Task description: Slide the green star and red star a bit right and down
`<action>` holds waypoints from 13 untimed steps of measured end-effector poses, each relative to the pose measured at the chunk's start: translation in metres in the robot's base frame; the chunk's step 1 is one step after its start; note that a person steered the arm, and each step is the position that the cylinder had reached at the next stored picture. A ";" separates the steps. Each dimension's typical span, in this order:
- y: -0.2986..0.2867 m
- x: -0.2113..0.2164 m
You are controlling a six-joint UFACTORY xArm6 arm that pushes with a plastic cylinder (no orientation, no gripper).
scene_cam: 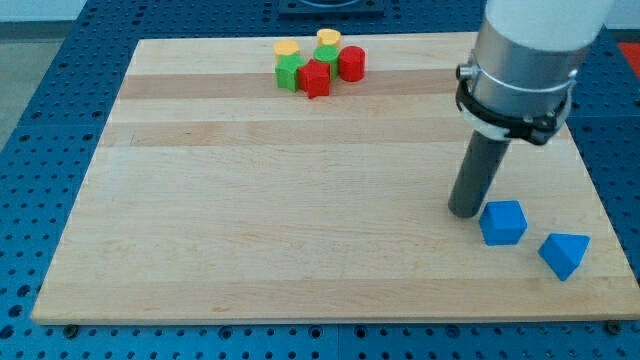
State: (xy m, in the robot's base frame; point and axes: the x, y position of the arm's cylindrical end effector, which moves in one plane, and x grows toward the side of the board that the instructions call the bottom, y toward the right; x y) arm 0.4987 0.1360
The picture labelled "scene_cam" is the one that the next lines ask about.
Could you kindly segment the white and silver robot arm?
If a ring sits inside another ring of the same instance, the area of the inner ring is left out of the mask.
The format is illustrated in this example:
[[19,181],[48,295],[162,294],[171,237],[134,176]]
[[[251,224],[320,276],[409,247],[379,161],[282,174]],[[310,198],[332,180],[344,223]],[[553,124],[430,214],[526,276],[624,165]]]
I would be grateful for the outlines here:
[[543,145],[571,111],[581,64],[613,0],[488,0],[456,103],[493,141]]

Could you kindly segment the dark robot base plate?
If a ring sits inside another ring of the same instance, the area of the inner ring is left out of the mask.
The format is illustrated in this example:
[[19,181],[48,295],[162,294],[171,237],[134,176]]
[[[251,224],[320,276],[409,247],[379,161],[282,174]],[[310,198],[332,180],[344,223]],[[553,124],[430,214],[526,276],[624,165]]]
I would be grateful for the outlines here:
[[280,15],[383,14],[385,0],[277,0]]

